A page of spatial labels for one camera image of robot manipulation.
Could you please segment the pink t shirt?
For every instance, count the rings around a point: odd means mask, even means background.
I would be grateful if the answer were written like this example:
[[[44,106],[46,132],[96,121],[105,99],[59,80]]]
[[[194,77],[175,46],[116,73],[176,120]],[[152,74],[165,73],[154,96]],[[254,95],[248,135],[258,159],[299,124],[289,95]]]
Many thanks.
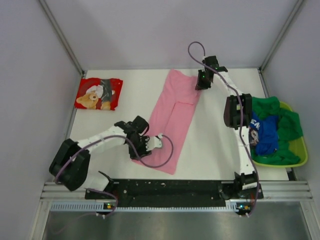
[[[150,136],[164,135],[162,148],[152,150],[151,155],[135,163],[156,166],[158,171],[175,174],[201,96],[201,92],[195,90],[196,83],[196,76],[187,76],[175,69],[169,71],[148,122]]]

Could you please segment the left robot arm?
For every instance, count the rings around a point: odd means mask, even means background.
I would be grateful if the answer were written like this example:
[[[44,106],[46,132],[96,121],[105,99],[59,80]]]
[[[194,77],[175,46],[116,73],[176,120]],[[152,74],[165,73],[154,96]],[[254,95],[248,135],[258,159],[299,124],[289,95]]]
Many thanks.
[[[109,198],[114,191],[110,178],[100,170],[92,170],[90,162],[94,155],[114,147],[127,145],[130,159],[138,160],[151,154],[147,148],[150,137],[146,135],[148,122],[141,116],[133,121],[119,121],[108,130],[83,140],[63,141],[50,167],[55,181],[69,191],[94,189],[102,198]]]

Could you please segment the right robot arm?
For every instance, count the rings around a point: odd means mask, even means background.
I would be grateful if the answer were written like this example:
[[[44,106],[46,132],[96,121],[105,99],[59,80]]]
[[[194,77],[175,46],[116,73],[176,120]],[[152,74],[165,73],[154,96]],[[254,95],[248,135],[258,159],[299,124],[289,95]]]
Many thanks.
[[[220,66],[216,56],[204,56],[198,71],[196,90],[218,87],[226,96],[223,122],[230,128],[235,139],[238,157],[234,172],[233,187],[222,192],[228,199],[236,195],[239,198],[258,199],[260,181],[257,168],[250,151],[249,131],[253,116],[252,95],[241,91],[230,78],[228,70]]]

